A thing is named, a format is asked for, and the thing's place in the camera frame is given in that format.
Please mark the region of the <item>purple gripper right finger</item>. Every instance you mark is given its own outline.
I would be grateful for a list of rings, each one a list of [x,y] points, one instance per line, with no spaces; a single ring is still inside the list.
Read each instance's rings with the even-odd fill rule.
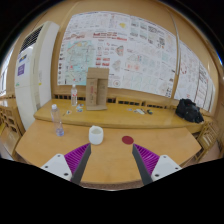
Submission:
[[[168,155],[159,156],[137,144],[133,145],[132,154],[144,185],[181,170]]]

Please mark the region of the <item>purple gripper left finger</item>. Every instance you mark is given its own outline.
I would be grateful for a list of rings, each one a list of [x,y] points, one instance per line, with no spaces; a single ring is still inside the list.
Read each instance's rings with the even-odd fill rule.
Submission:
[[[79,185],[90,154],[91,144],[88,143],[65,155],[56,154],[42,169]]]

